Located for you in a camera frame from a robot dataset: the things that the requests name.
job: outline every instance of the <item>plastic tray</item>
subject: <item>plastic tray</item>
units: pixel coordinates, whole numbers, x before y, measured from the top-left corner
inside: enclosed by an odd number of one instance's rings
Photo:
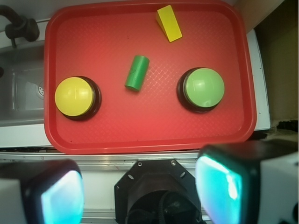
[[[169,43],[156,11],[172,5],[183,37]],[[149,58],[139,93],[124,86],[135,55]],[[207,113],[178,101],[176,86],[194,67],[216,70],[226,91]],[[102,105],[86,121],[56,108],[65,78],[86,76],[101,89]],[[246,33],[240,16],[211,0],[109,2],[67,7],[48,23],[45,38],[45,131],[67,154],[114,154],[201,148],[245,141],[256,124]]]

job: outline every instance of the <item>black faucet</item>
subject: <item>black faucet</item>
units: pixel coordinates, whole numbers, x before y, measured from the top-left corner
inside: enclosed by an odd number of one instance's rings
[[[0,15],[5,16],[11,22],[6,25],[5,34],[11,39],[13,48],[16,48],[15,38],[24,37],[29,42],[38,38],[39,29],[34,19],[19,16],[12,8],[5,5],[0,5]]]

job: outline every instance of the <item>green block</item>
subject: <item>green block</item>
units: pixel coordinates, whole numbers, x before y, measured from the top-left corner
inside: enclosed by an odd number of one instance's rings
[[[149,67],[149,59],[142,55],[134,57],[125,87],[133,91],[139,91]]]

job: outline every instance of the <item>yellow block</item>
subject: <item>yellow block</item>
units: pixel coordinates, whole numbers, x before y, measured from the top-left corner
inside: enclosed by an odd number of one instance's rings
[[[171,6],[163,7],[157,11],[157,21],[169,42],[173,42],[183,36]]]

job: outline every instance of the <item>stainless steel sink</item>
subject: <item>stainless steel sink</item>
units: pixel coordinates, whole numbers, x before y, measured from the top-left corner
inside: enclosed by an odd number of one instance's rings
[[[0,50],[0,126],[43,123],[44,41]]]

